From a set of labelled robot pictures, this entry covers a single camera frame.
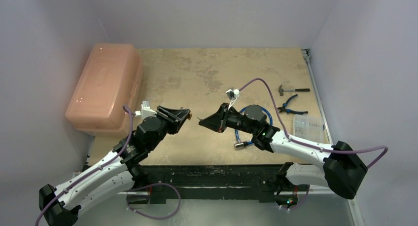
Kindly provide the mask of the brass padlock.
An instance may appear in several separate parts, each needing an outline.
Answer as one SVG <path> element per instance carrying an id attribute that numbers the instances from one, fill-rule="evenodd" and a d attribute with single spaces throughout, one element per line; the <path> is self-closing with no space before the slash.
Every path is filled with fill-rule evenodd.
<path id="1" fill-rule="evenodd" d="M 187 120 L 190 120 L 192 118 L 192 113 L 190 109 L 186 109 L 184 107 L 180 108 L 182 110 L 182 112 L 184 112 L 184 118 Z"/>

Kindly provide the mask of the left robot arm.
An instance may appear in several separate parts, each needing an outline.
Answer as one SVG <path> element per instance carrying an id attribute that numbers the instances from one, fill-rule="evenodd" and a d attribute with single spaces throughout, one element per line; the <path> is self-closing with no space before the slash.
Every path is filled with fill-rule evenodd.
<path id="1" fill-rule="evenodd" d="M 140 162 L 167 135 L 178 133 L 191 116 L 189 109 L 158 106 L 136 128 L 130 127 L 128 136 L 99 162 L 56 187 L 43 186 L 35 224 L 45 219 L 49 226 L 72 226 L 82 214 L 115 194 L 140 190 L 151 193 L 153 188 L 163 186 L 149 182 Z"/>

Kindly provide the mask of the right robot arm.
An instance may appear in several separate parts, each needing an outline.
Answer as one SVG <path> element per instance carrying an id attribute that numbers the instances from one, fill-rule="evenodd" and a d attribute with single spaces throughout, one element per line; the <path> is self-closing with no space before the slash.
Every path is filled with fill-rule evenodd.
<path id="1" fill-rule="evenodd" d="M 354 199 L 368 171 L 363 161 L 345 142 L 335 145 L 308 141 L 271 125 L 259 105 L 250 105 L 243 113 L 221 104 L 218 111 L 203 118 L 199 125 L 217 133 L 233 128 L 252 135 L 253 144 L 262 151 L 293 156 L 309 167 L 293 163 L 278 174 L 277 184 L 283 190 L 294 185 L 317 185 L 330 188 L 345 199 Z"/>

